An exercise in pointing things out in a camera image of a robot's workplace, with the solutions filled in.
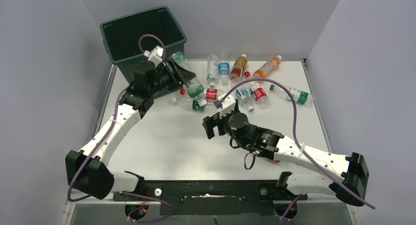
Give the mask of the green tinted bottle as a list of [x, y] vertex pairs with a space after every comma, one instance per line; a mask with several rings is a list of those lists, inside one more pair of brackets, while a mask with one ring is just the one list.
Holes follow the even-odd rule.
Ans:
[[207, 104], [207, 101], [205, 98], [203, 85], [201, 81], [196, 77], [194, 69], [189, 64], [184, 53], [181, 51], [175, 52], [174, 54], [170, 55], [168, 59], [174, 61], [187, 72], [187, 74], [183, 76], [185, 79], [183, 88], [191, 99], [196, 101], [199, 106], [204, 107]]

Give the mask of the clear bottle dark green label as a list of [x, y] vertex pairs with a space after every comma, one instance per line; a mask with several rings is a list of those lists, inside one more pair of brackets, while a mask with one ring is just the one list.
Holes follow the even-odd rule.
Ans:
[[213, 103], [207, 103], [201, 106], [196, 100], [191, 100], [184, 97], [173, 97], [172, 104], [182, 109], [199, 113], [215, 113], [217, 111], [217, 108]]

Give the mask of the clear bottle red label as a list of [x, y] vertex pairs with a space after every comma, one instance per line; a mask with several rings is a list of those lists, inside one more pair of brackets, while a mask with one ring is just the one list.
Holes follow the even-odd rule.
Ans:
[[214, 102], [220, 95], [224, 94], [224, 90], [205, 88], [200, 83], [191, 83], [190, 86], [183, 85], [180, 89], [180, 94], [188, 96], [196, 102], [203, 100]]

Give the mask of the red label bottle red cap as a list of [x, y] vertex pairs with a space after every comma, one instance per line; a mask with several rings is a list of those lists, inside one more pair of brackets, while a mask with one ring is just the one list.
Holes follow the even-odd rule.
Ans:
[[270, 160], [270, 159], [267, 159], [267, 162], [269, 164], [271, 164], [271, 165], [278, 166], [278, 167], [280, 167], [282, 169], [287, 168], [287, 163], [285, 163], [285, 162], [281, 163], [279, 160]]

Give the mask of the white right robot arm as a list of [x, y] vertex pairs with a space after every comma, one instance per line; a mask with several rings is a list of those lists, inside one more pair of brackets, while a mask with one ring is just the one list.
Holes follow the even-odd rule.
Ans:
[[249, 123], [241, 112], [231, 112], [226, 117], [216, 113], [205, 117], [202, 125], [209, 139], [214, 137], [217, 127], [219, 135], [229, 135], [236, 149], [246, 150], [254, 159], [287, 162], [316, 173], [306, 178], [291, 172], [281, 173], [276, 185], [280, 198], [315, 193], [334, 195], [353, 206], [369, 205], [364, 201], [369, 170], [364, 156], [359, 153], [335, 154], [297, 144], [280, 132]]

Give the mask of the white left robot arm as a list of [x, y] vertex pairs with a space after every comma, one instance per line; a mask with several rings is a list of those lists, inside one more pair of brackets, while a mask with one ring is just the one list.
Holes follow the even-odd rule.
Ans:
[[127, 133], [154, 104], [159, 94], [175, 91], [196, 74], [172, 59], [142, 61], [133, 70], [133, 80], [117, 96], [114, 112], [97, 134], [79, 151], [65, 157], [69, 188], [67, 200], [88, 197], [102, 200], [110, 193], [133, 192], [140, 176], [131, 172], [111, 173], [108, 163]]

